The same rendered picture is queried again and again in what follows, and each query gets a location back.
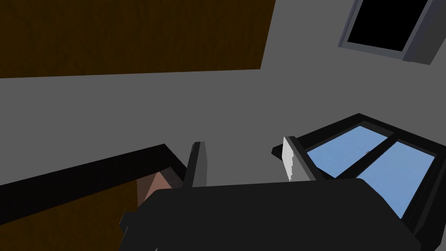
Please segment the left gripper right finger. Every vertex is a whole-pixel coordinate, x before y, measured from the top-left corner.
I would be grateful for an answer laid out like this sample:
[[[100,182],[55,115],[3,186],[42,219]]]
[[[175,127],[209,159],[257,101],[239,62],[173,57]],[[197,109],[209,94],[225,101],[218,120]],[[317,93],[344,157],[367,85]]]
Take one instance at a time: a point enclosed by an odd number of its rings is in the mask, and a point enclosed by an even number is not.
[[[282,161],[290,182],[316,180],[288,136],[283,139]]]

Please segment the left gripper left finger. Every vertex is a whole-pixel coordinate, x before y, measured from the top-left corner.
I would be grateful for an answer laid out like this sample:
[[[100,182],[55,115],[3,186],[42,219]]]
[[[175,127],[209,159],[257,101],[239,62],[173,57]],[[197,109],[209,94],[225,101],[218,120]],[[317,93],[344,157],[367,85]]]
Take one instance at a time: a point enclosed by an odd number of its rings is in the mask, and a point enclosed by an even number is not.
[[[207,153],[205,142],[195,142],[192,146],[183,188],[207,186]]]

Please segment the black framed window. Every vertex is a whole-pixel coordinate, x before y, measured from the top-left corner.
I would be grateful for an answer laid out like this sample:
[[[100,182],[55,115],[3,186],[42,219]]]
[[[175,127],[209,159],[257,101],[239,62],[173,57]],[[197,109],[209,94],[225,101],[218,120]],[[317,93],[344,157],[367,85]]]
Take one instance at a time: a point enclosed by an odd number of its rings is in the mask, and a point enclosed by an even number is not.
[[[364,180],[420,251],[438,251],[446,229],[446,146],[360,113],[290,138],[316,180]],[[271,151],[281,161],[282,149]]]

